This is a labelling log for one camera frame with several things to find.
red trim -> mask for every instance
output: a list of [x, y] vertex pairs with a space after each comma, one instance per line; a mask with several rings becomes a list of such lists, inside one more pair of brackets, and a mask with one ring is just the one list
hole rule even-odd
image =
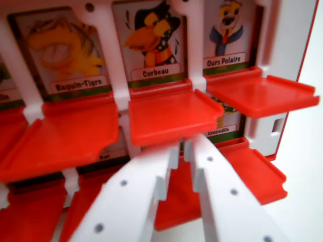
[[[298, 71], [298, 75], [297, 75], [296, 82], [299, 81], [299, 77], [301, 75], [301, 71], [302, 71], [302, 68], [303, 68], [303, 64], [304, 64], [304, 60], [305, 60], [305, 56], [306, 56], [306, 52], [307, 52], [309, 40], [310, 40], [310, 37], [311, 37], [311, 34], [312, 34], [312, 29], [313, 29], [313, 25], [314, 25], [314, 21], [315, 21], [317, 6], [318, 6], [318, 0], [316, 0], [316, 4], [315, 4], [315, 8], [314, 8], [314, 13], [313, 13], [313, 18], [312, 18], [312, 23], [311, 23], [311, 28], [310, 28], [310, 30], [308, 32], [308, 38], [307, 38], [307, 42], [306, 42], [306, 46], [305, 46], [305, 51], [304, 51], [304, 54], [303, 54], [303, 59], [302, 59], [302, 62], [301, 62], [301, 66], [300, 66], [299, 71]], [[287, 115], [286, 115], [285, 123], [284, 123], [283, 129], [282, 129], [282, 134], [281, 134], [281, 136], [279, 138], [279, 141], [278, 141], [278, 145], [277, 145], [277, 149], [276, 149], [275, 154], [270, 155], [270, 156], [267, 156], [267, 159], [269, 161], [273, 161], [273, 160], [276, 159], [277, 152], [278, 152], [279, 146], [281, 144], [282, 136], [283, 136], [283, 133], [284, 133], [284, 130], [285, 130], [285, 125], [286, 125], [286, 122], [287, 122], [287, 119], [288, 119], [288, 115], [289, 115], [289, 113], [287, 113]]]

green border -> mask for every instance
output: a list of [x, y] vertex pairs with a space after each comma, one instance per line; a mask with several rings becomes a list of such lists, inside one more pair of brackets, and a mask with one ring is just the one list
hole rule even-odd
[[74, 97], [84, 97], [84, 96], [89, 96], [94, 94], [107, 93], [107, 92], [110, 92], [111, 90], [112, 90], [111, 86], [94, 87], [90, 89], [82, 89], [82, 90], [77, 90], [73, 92], [63, 92], [59, 94], [43, 96], [43, 99], [44, 101], [55, 102], [55, 101], [70, 99]]
[[128, 82], [128, 86], [129, 88], [146, 87], [146, 86], [155, 85], [155, 84], [175, 82], [175, 81], [183, 80], [186, 77], [187, 75], [185, 73], [179, 73], [179, 74], [173, 74], [169, 76], [156, 77], [152, 79], [131, 81], [131, 82]]
[[244, 62], [244, 63], [238, 63], [234, 65], [229, 65], [229, 66], [209, 68], [209, 69], [203, 70], [203, 75], [214, 75], [214, 74], [219, 74], [224, 72], [238, 71], [238, 70], [246, 69], [249, 66], [250, 64], [248, 62]]
[[48, 182], [52, 182], [54, 180], [60, 180], [60, 179], [64, 179], [64, 176], [63, 176], [63, 173], [59, 171], [52, 174], [30, 178], [27, 180], [16, 181], [14, 183], [8, 184], [8, 187], [21, 189], [21, 188], [26, 188], [26, 187], [30, 187], [30, 186], [34, 186], [42, 183], [48, 183]]
[[125, 155], [125, 156], [116, 157], [110, 160], [98, 161], [96, 163], [85, 165], [85, 166], [79, 166], [76, 169], [80, 175], [88, 174], [94, 171], [111, 168], [117, 165], [124, 165], [129, 160], [130, 160], [129, 155]]
[[25, 105], [23, 100], [17, 100], [17, 101], [12, 101], [12, 102], [3, 102], [3, 103], [0, 103], [0, 110], [17, 108], [17, 107], [21, 107], [23, 105]]

cartoon character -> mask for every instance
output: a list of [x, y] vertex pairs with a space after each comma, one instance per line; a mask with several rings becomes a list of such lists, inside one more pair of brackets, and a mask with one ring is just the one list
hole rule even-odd
[[243, 26], [239, 28], [238, 21], [242, 3], [240, 0], [224, 0], [220, 6], [219, 31], [212, 27], [210, 40], [215, 43], [216, 56], [226, 53], [227, 44], [237, 41], [243, 34]]
[[83, 76], [98, 75], [98, 67], [104, 60], [95, 53], [95, 45], [89, 34], [95, 32], [91, 26], [69, 23], [64, 17], [36, 21], [27, 37], [28, 45], [41, 51], [40, 64], [57, 71], [58, 80], [80, 72]]
[[169, 8], [170, 6], [162, 1], [155, 8], [142, 9], [136, 13], [136, 31], [126, 40], [125, 46], [142, 52], [145, 56], [145, 67], [177, 62], [168, 41], [181, 21], [171, 16]]

label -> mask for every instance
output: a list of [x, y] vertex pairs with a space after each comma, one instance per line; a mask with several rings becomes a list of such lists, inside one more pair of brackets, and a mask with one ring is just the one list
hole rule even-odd
[[214, 56], [205, 58], [203, 60], [203, 68], [214, 68], [221, 66], [229, 66], [238, 63], [246, 62], [246, 53], [237, 53], [237, 54], [227, 54], [222, 56]]
[[80, 22], [70, 8], [13, 15], [25, 58], [45, 100], [109, 91], [97, 30]]
[[182, 80], [183, 17], [170, 1], [117, 2], [112, 8], [128, 85]]
[[21, 95], [17, 88], [0, 90], [0, 103], [21, 100]]
[[132, 70], [131, 77], [132, 77], [132, 81], [137, 81], [137, 80], [176, 74], [176, 73], [179, 73], [180, 70], [181, 70], [180, 64], [178, 63], [171, 64], [171, 65], [164, 65], [160, 67], [141, 68], [137, 70]]
[[106, 86], [105, 76], [95, 76], [80, 79], [72, 79], [60, 82], [52, 82], [50, 88], [52, 93], [69, 92], [73, 90], [88, 89], [92, 87]]
[[215, 135], [222, 135], [222, 134], [226, 134], [226, 133], [230, 133], [233, 131], [237, 130], [237, 126], [236, 125], [230, 125], [230, 126], [225, 126], [222, 128], [218, 128], [214, 131], [210, 131], [208, 133], [205, 133], [205, 136], [207, 137], [211, 137], [211, 136], [215, 136]]
[[128, 155], [126, 150], [114, 150], [114, 151], [103, 151], [99, 155], [98, 161], [105, 161], [105, 160], [110, 160], [122, 156]]

black dot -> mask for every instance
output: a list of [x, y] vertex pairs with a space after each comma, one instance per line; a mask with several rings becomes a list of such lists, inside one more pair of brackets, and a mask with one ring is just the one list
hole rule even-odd
[[122, 181], [120, 182], [121, 186], [123, 186], [123, 187], [124, 187], [127, 183], [128, 183], [128, 182], [127, 182], [126, 180], [122, 180]]
[[235, 196], [238, 194], [238, 191], [236, 189], [232, 188], [230, 193]]
[[263, 241], [264, 241], [264, 242], [273, 242], [273, 240], [272, 240], [272, 238], [271, 238], [270, 236], [265, 236], [265, 237], [263, 238]]
[[103, 224], [98, 223], [98, 224], [94, 227], [94, 232], [96, 232], [96, 233], [101, 233], [103, 229], [104, 229]]
[[92, 13], [92, 12], [94, 11], [94, 6], [93, 6], [93, 4], [87, 3], [87, 4], [85, 5], [85, 9], [86, 9], [88, 12]]

